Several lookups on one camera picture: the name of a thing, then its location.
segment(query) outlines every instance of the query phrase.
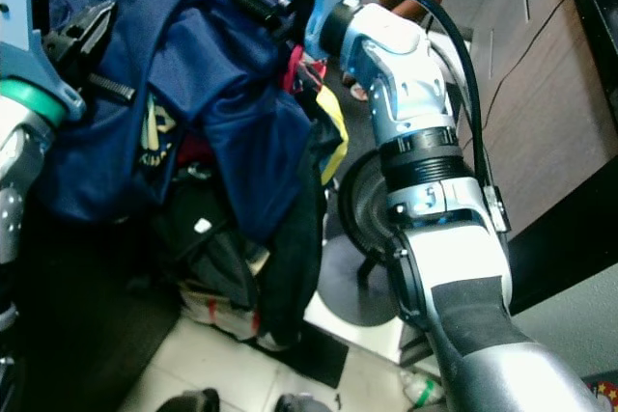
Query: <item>wooden cabinet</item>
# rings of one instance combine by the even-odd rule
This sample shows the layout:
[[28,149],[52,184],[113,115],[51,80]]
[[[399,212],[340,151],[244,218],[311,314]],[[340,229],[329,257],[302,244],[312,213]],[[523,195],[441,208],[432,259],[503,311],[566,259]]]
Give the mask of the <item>wooden cabinet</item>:
[[515,235],[616,155],[618,137],[574,0],[485,0],[470,53]]

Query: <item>silver robot arm segment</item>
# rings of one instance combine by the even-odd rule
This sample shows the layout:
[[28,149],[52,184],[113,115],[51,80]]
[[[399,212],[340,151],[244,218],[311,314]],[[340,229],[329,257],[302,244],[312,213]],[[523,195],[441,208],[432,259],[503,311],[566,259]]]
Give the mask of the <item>silver robot arm segment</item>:
[[367,89],[396,239],[387,257],[400,317],[422,327],[451,410],[600,410],[572,370],[513,324],[511,274],[464,164],[427,35],[376,4],[343,0],[321,45]]

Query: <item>person's arm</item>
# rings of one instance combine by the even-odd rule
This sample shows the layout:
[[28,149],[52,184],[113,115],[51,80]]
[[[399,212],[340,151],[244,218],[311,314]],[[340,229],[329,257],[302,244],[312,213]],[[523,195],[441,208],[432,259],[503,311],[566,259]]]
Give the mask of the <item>person's arm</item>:
[[[385,2],[382,3],[382,0],[380,0],[382,5],[388,8],[389,6],[387,4],[389,3],[389,0],[384,1]],[[392,8],[391,11],[393,14],[401,16],[405,19],[411,19],[412,21],[420,21],[426,13],[425,9],[420,4],[418,2],[414,2],[413,0],[404,0],[396,7]]]

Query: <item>navy blue cloth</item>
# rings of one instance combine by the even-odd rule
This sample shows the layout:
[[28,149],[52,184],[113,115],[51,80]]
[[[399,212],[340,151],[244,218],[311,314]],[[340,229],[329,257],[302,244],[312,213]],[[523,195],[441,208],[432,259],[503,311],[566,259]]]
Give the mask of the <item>navy blue cloth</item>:
[[[104,0],[50,0],[53,28]],[[66,124],[37,191],[63,216],[109,221],[160,205],[187,130],[215,153],[240,229],[264,243],[299,192],[310,123],[277,87],[287,56],[232,0],[116,0],[97,72],[137,90]]]

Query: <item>white tile floor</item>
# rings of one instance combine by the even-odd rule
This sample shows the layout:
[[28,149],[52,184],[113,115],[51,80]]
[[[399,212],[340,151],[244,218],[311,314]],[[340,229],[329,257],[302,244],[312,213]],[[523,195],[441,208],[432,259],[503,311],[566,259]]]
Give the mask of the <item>white tile floor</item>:
[[231,338],[181,318],[119,412],[155,412],[186,390],[215,388],[223,412],[271,412],[284,393],[310,393],[333,411],[405,412],[399,370],[351,348],[339,388],[304,378],[289,367]]

